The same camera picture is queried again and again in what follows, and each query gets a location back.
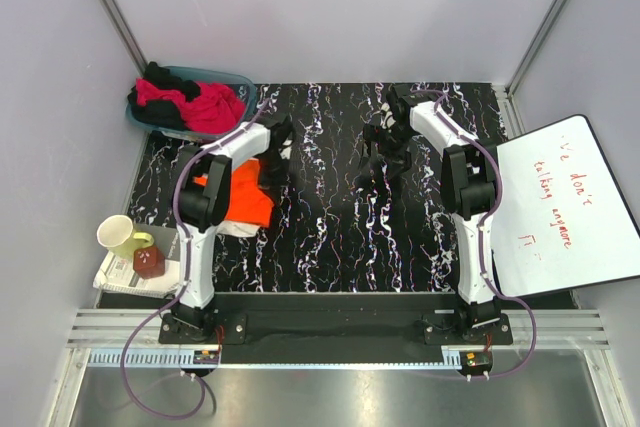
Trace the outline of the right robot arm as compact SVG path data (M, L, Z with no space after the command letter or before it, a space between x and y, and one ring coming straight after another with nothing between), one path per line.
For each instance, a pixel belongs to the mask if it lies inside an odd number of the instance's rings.
M445 113L446 94L393 85L380 124L363 127L360 164L376 152L391 180L410 169L409 143L426 139L441 158L440 197L454 221L459 253L457 306L452 328L466 343L482 342L498 327L491 225L501 201L497 145L461 127Z

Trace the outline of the orange t-shirt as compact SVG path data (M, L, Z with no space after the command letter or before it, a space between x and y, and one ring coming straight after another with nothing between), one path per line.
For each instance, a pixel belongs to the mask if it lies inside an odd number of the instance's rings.
M223 221L246 223L266 228L270 224L274 202L259 187L260 164L250 159L236 168L230 178L228 209L224 217L214 216L214 225Z

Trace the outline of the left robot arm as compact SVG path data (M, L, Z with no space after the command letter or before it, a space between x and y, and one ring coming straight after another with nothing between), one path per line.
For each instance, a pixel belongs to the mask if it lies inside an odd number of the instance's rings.
M172 196L180 241L179 287L163 308L161 342L184 337L203 343L222 333L214 313L213 260L216 236L231 204L232 174L255 159L258 187L279 187L288 176L283 152L294 139L291 116L276 114L243 122L233 132L179 156Z

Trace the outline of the white t-shirt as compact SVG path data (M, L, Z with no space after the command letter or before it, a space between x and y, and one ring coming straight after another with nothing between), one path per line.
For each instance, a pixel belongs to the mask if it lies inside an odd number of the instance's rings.
M217 226L217 232L220 235L234 238L255 237L260 229L259 225L229 220L225 220Z

